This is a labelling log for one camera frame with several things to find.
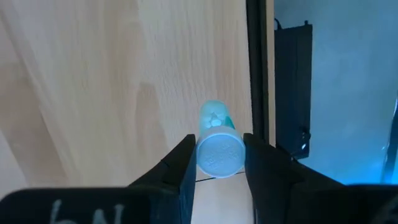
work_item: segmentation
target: wooden surface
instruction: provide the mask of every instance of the wooden surface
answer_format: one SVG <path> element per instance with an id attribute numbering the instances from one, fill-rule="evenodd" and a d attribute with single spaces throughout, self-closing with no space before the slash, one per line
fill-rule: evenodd
<path id="1" fill-rule="evenodd" d="M 253 224 L 251 193 L 245 174 L 198 182 L 192 224 Z"/>
<path id="2" fill-rule="evenodd" d="M 198 137 L 206 100 L 252 131 L 244 1 L 0 0 L 0 16 L 0 196 L 131 183 Z M 197 183 L 193 223 L 250 220 L 243 177 Z"/>

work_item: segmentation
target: bottle cap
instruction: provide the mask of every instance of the bottle cap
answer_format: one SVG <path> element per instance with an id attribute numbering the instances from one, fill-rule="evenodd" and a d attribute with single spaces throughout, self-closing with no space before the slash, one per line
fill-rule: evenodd
<path id="1" fill-rule="evenodd" d="M 233 128 L 217 126 L 206 130 L 197 142 L 197 164 L 207 175 L 230 177 L 242 169 L 246 147 Z"/>

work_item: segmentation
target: black surface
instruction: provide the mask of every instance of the black surface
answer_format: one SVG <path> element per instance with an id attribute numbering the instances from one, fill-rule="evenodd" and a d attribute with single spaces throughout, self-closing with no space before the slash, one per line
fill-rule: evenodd
<path id="1" fill-rule="evenodd" d="M 187 135 L 154 168 L 129 185 L 133 190 L 155 189 L 175 195 L 174 200 L 152 198 L 151 223 L 191 222 L 197 164 L 195 145 L 195 135 Z"/>
<path id="2" fill-rule="evenodd" d="M 123 206 L 122 223 L 150 223 L 149 194 L 123 188 L 23 190 L 1 201 L 0 223 L 93 223 L 100 210 L 114 223 L 116 206 Z M 167 200 L 175 197 L 172 192 L 164 195 Z"/>
<path id="3" fill-rule="evenodd" d="M 246 0 L 253 134 L 269 140 L 266 2 Z"/>
<path id="4" fill-rule="evenodd" d="M 296 159 L 310 152 L 311 70 L 312 26 L 275 30 L 276 143 Z"/>
<path id="5" fill-rule="evenodd" d="M 398 222 L 398 186 L 345 186 L 252 134 L 244 142 L 259 224 Z"/>

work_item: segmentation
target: black metal bar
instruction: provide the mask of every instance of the black metal bar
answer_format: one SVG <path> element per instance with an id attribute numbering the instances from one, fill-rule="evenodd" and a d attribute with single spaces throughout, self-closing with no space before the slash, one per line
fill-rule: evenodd
<path id="1" fill-rule="evenodd" d="M 266 2 L 246 1 L 253 134 L 268 142 Z"/>

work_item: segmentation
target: plastic bottle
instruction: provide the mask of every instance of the plastic bottle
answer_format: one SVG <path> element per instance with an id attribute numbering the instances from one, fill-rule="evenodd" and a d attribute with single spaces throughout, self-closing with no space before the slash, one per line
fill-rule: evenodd
<path id="1" fill-rule="evenodd" d="M 200 132 L 197 164 L 202 172 L 225 178 L 242 169 L 246 148 L 222 101 L 210 100 L 201 107 Z"/>

